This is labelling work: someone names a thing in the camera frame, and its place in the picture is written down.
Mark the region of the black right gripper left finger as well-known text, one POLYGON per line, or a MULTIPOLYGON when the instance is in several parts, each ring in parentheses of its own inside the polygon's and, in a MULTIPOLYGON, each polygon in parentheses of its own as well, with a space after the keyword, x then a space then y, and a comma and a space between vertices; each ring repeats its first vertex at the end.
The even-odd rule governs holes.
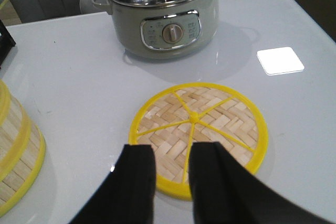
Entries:
POLYGON ((156 166, 149 145, 125 145, 111 171, 70 223, 153 223, 156 166))

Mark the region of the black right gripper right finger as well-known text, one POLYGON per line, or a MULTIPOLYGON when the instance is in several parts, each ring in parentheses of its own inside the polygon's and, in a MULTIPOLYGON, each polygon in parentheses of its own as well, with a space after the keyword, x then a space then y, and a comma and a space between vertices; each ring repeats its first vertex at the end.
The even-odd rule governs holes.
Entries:
POLYGON ((195 223, 327 223, 266 186, 219 142, 192 145, 189 184, 195 223))

